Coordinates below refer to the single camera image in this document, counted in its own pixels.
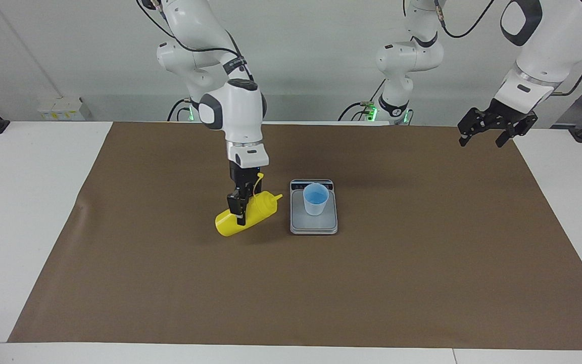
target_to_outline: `yellow squeeze bottle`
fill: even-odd
[[[260,173],[258,176],[259,182],[264,175]],[[231,237],[236,233],[252,228],[277,212],[277,200],[281,198],[282,195],[273,196],[268,191],[262,191],[252,196],[247,205],[247,225],[238,225],[237,217],[231,214],[228,209],[217,215],[215,219],[217,231],[224,237]]]

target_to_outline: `table surface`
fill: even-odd
[[[0,135],[0,362],[582,362],[568,351],[5,343],[111,124],[15,122]],[[582,145],[539,129],[515,142],[582,259]]]

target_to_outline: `translucent plastic cup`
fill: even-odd
[[[321,184],[311,184],[305,187],[302,192],[305,199],[305,210],[311,216],[318,216],[323,213],[327,200],[329,200],[329,190]]]

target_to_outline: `white wall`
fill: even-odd
[[[409,39],[400,0],[210,2],[247,56],[267,96],[269,120],[334,120],[345,106],[368,99],[381,81],[376,49]],[[466,30],[485,3],[449,2],[450,30]],[[499,30],[507,3],[497,0],[465,39],[441,34],[444,64],[413,76],[414,124],[455,125],[471,106],[488,105],[519,51]],[[37,97],[61,94],[83,97],[97,120],[164,120],[186,96],[182,82],[155,58],[167,38],[134,0],[0,0],[0,10],[4,117],[36,120]],[[541,105],[540,126],[553,124],[580,93],[582,87]]]

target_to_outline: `white robotic arm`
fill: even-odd
[[[194,118],[226,134],[230,177],[235,182],[228,206],[237,223],[246,225],[249,198],[261,191],[257,173],[269,163],[261,132],[265,98],[207,0],[142,1],[144,7],[161,12],[176,39],[159,46],[159,63],[184,79]],[[216,71],[219,65],[223,72]]]
[[[446,0],[439,3],[443,6]],[[412,35],[410,41],[383,46],[376,55],[376,66],[387,79],[376,108],[379,112],[384,110],[394,123],[404,119],[413,91],[413,82],[407,74],[434,69],[444,59],[434,0],[411,0],[406,11],[406,28]]]
[[[496,140],[498,147],[526,134],[538,119],[536,105],[582,60],[582,0],[511,0],[501,27],[522,52],[489,108],[469,110],[458,124],[462,146],[488,129],[504,129]]]

